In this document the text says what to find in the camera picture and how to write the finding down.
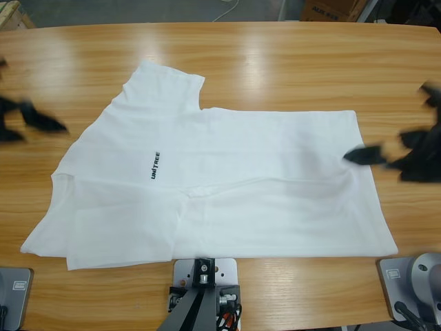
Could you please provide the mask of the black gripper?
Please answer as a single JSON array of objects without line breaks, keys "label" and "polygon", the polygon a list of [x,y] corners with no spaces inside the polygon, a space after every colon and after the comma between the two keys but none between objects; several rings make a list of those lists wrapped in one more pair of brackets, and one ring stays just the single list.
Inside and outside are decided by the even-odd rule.
[{"label": "black gripper", "polygon": [[404,131],[399,134],[404,147],[410,152],[388,162],[382,154],[381,145],[370,145],[354,148],[343,156],[343,159],[360,166],[382,165],[401,171],[402,181],[418,183],[440,182],[440,123],[430,129]]},{"label": "black gripper", "polygon": [[64,124],[58,122],[54,117],[39,112],[32,102],[1,97],[1,143],[14,143],[25,141],[25,138],[19,132],[7,130],[9,120],[22,120],[26,125],[40,130],[42,132],[67,132]]}]

